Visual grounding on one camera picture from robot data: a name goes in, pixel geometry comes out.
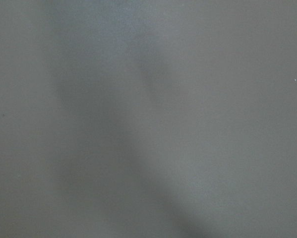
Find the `brown table mat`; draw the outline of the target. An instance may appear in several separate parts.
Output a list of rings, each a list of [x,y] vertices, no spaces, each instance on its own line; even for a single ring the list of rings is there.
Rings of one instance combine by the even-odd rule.
[[[0,0],[0,238],[297,238],[297,0]]]

